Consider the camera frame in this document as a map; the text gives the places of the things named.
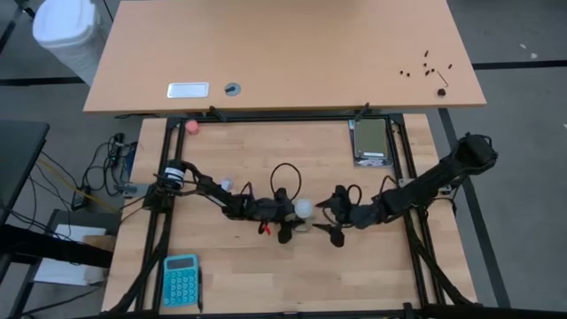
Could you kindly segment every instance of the white bucket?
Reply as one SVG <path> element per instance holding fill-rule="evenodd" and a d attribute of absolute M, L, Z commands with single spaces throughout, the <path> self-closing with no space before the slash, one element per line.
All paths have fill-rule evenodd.
<path fill-rule="evenodd" d="M 34 18 L 34 39 L 90 86 L 105 48 L 99 21 L 90 0 L 46 0 Z"/>

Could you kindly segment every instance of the pen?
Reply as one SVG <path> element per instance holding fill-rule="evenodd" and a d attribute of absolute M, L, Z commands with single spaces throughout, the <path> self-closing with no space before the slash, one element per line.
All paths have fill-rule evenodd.
<path fill-rule="evenodd" d="M 198 268 L 198 311 L 203 313 L 203 273 L 201 267 Z"/>

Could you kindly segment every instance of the wooden table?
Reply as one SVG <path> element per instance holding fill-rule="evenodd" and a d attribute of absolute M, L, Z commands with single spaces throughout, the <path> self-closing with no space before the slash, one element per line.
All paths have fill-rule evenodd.
<path fill-rule="evenodd" d="M 429 124 L 425 115 L 404 117 L 421 174 L 438 162 Z M 165 125 L 166 120 L 144 121 L 133 182 L 154 182 Z M 186 136 L 184 142 L 184 160 L 217 181 L 231 178 L 234 191 L 252 182 L 257 198 L 271 196 L 270 172 L 284 161 L 296 165 L 303 176 L 299 198 L 314 202 L 326 199 L 336 184 L 351 183 L 361 186 L 362 202 L 369 202 L 383 177 L 392 175 L 390 168 L 353 167 L 345 121 L 202 124 L 200 133 Z M 297 176 L 282 168 L 275 185 L 294 192 Z M 129 207 L 124 215 L 138 207 Z M 321 219 L 321 211 L 315 211 Z M 465 296 L 475 299 L 449 203 L 438 200 L 429 212 L 439 265 Z M 140 211 L 120 227 L 104 309 L 118 302 L 140 269 L 149 216 L 150 212 Z M 257 228 L 255 222 L 226 219 L 205 198 L 175 200 L 168 253 L 198 254 L 204 272 L 205 313 L 399 309 L 403 302 L 419 307 L 401 219 L 347 230 L 343 248 L 332 246 L 320 230 L 295 233 L 290 243 L 280 245 L 276 236 L 258 235 Z M 154 278 L 148 283 L 146 301 L 151 299 Z M 164 314 L 195 312 L 196 306 L 161 309 Z"/>
<path fill-rule="evenodd" d="M 207 82 L 208 97 L 167 98 L 172 82 Z M 235 97 L 224 91 L 231 82 L 242 87 Z M 367 102 L 485 104 L 445 0 L 123 1 L 84 111 L 344 109 Z"/>

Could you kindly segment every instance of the blue calculator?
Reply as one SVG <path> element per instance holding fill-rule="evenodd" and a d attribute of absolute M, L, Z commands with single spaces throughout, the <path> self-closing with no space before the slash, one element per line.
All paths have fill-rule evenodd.
<path fill-rule="evenodd" d="M 195 254 L 167 257 L 164 260 L 163 305 L 182 307 L 198 301 L 198 258 Z"/>

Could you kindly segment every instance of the gray floor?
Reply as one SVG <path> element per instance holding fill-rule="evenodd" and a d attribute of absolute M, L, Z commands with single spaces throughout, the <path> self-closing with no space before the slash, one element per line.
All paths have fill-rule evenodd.
<path fill-rule="evenodd" d="M 34 1 L 34 7 L 40 2 Z M 114 13 L 118 1 L 109 0 L 108 4 Z M 530 60 L 532 53 L 537 59 L 567 58 L 567 2 L 449 0 L 449 5 L 472 62 Z M 12 1 L 0 2 L 0 31 L 14 9 Z M 103 21 L 109 29 L 110 19 L 105 14 Z M 37 46 L 30 30 L 30 23 L 21 17 L 0 56 L 0 79 L 73 75 Z M 501 155 L 493 170 L 473 181 L 512 305 L 567 311 L 567 257 L 563 253 L 567 246 L 567 69 L 479 71 L 477 76 L 488 106 L 451 111 L 451 116 L 458 135 L 467 131 L 489 135 Z M 82 113 L 88 90 L 82 84 L 0 87 L 0 118 L 49 122 L 45 151 L 80 176 L 97 144 L 116 132 L 125 133 L 127 140 L 133 141 L 141 123 L 137 118 L 119 121 L 111 115 Z M 446 154 L 449 148 L 439 116 L 434 110 L 427 114 L 438 153 Z M 36 171 L 32 176 L 45 183 Z M 70 198 L 70 191 L 60 183 L 56 185 L 65 198 Z M 53 208 L 63 208 L 49 193 L 38 189 L 37 195 L 40 222 L 47 221 Z M 116 198 L 98 195 L 120 205 Z M 28 184 L 15 209 L 24 214 L 32 212 L 32 196 Z M 494 305 L 462 195 L 457 202 L 457 220 L 478 298 Z M 18 283 L 25 270 L 12 266 L 6 280 Z M 0 287 L 0 318 L 15 294 L 7 286 Z M 27 307 L 50 304 L 88 289 L 39 285 Z M 101 300 L 99 291 L 38 317 L 94 315 Z"/>

